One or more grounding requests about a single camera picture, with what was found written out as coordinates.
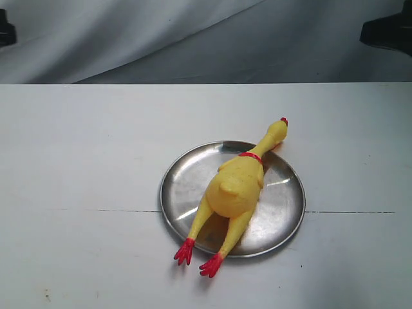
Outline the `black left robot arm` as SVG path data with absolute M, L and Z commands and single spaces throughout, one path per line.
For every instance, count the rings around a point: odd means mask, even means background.
M 8 22 L 6 10 L 0 9 L 0 47 L 13 45 L 17 42 L 15 26 Z

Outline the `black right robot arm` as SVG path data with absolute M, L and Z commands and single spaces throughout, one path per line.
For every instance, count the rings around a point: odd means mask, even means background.
M 401 12 L 365 22 L 359 41 L 411 56 L 411 22 L 411 1 L 404 1 Z

